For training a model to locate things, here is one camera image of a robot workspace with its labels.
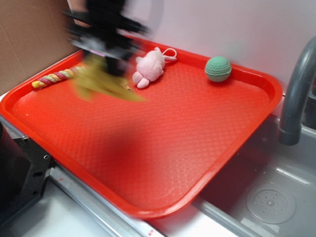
gray faucet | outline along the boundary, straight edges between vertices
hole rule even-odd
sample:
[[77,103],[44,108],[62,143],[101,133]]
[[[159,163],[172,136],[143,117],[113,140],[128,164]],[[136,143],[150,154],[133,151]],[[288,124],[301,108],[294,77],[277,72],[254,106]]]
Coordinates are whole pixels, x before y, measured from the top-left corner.
[[305,46],[286,91],[278,140],[291,146],[300,140],[302,124],[316,129],[316,37]]

pink plush toy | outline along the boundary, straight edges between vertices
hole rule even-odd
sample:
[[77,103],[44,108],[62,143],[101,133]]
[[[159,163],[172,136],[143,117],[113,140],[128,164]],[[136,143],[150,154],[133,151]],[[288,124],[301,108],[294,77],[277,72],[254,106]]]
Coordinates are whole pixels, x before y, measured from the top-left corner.
[[[165,53],[172,50],[174,56],[166,56]],[[166,49],[163,53],[156,47],[153,51],[146,54],[145,57],[136,58],[136,72],[133,75],[133,82],[139,89],[145,88],[150,82],[157,80],[163,74],[165,61],[176,61],[177,52],[173,48]]]

cardboard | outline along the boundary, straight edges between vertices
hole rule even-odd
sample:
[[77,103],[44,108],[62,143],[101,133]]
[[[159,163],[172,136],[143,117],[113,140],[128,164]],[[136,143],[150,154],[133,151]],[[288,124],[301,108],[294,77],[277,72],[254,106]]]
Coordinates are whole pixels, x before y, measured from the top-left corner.
[[77,50],[67,7],[67,0],[1,1],[0,95]]

green knit ball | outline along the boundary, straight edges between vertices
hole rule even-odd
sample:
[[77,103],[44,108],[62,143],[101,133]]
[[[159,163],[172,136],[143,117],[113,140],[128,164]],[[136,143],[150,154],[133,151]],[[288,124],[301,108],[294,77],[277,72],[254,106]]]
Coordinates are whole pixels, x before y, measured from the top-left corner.
[[207,61],[205,73],[211,81],[222,82],[226,80],[232,72],[232,66],[227,58],[217,56]]

drain cover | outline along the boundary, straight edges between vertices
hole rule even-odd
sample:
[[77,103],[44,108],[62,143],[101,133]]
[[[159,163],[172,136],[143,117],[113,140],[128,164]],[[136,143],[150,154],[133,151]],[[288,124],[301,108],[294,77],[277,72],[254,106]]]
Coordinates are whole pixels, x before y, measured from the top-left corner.
[[292,194],[275,184],[253,188],[248,193],[246,202],[249,212],[256,219],[269,224],[288,221],[296,209]]

